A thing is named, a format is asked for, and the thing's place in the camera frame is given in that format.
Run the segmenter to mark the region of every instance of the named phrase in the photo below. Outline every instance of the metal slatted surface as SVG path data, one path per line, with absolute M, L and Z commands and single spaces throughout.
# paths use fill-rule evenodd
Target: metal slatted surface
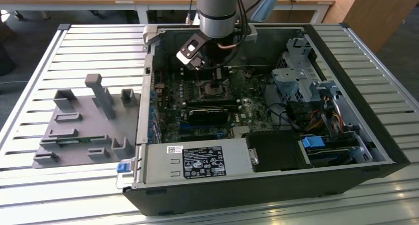
M 142 90 L 141 25 L 74 25 L 57 38 L 0 150 L 0 224 L 409 224 L 419 216 L 419 115 L 394 80 L 338 25 L 317 26 L 413 165 L 343 195 L 146 217 L 115 187 L 117 163 L 32 169 L 58 88 L 91 95 L 86 74 L 102 73 L 111 93 Z M 325 64 L 319 62 L 327 75 Z

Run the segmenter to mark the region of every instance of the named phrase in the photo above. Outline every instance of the white label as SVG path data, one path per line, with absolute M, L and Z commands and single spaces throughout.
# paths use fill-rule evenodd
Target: white label
M 183 146 L 169 146 L 169 154 L 171 153 L 182 153 Z
M 134 1 L 115 1 L 115 3 L 134 3 Z

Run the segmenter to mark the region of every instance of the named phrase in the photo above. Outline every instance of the copper pipe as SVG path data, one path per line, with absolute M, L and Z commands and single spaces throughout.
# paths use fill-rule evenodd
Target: copper pipe
M 218 44 L 218 47 L 223 50 L 231 50 L 234 49 L 235 47 L 238 46 L 238 44 L 233 44 L 233 45 L 222 45 L 222 44 Z

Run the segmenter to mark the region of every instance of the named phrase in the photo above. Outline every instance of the power supply label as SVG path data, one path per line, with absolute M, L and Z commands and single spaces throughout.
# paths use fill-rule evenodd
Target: power supply label
M 186 179 L 227 175 L 222 146 L 183 149 L 182 153 Z

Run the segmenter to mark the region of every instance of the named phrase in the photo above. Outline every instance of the circuit board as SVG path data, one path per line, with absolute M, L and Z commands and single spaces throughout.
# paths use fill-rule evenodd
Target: circuit board
M 265 77 L 266 74 L 253 75 L 249 68 L 230 69 L 229 76 L 217 82 L 185 80 L 181 74 L 171 74 L 157 84 L 163 143 L 241 138 L 247 132 L 273 130 L 262 98 Z M 197 111 L 219 112 L 211 116 L 214 123 L 197 120 L 193 124 Z

